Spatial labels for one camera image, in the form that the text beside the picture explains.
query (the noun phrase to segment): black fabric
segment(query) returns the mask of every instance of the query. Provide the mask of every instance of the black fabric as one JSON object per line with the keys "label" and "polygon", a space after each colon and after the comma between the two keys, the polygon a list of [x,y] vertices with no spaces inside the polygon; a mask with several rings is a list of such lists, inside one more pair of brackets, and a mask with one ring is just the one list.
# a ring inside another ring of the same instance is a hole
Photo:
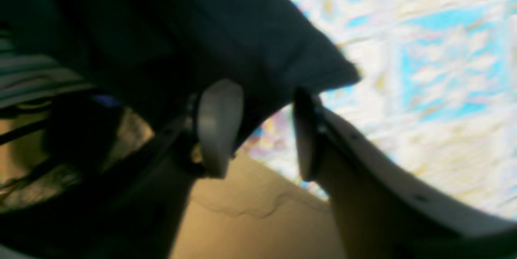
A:
{"label": "black fabric", "polygon": [[190,93],[230,78],[246,95],[242,142],[297,86],[318,93],[359,80],[290,0],[13,0],[2,10],[19,48],[59,58],[154,128]]}

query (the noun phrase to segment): dark cloth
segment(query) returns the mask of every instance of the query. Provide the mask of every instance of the dark cloth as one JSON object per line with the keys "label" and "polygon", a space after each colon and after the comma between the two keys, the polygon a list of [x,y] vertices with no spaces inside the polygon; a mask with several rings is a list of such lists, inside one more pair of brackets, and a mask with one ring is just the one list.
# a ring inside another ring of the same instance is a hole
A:
{"label": "dark cloth", "polygon": [[9,0],[21,51],[47,53],[160,128],[221,78],[244,88],[238,144],[290,103],[358,82],[354,66],[290,0]]}

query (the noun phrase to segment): beige floor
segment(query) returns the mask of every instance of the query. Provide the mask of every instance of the beige floor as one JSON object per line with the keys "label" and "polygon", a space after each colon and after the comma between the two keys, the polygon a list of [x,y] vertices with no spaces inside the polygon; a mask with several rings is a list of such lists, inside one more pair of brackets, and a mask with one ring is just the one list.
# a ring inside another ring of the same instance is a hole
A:
{"label": "beige floor", "polygon": [[[11,127],[11,122],[0,121],[0,132]],[[0,182],[41,161],[38,139],[34,134],[15,147],[1,146]],[[13,154],[23,163],[15,163]],[[196,184],[171,254],[172,259],[343,257],[328,204],[244,154],[231,162],[225,180]]]}

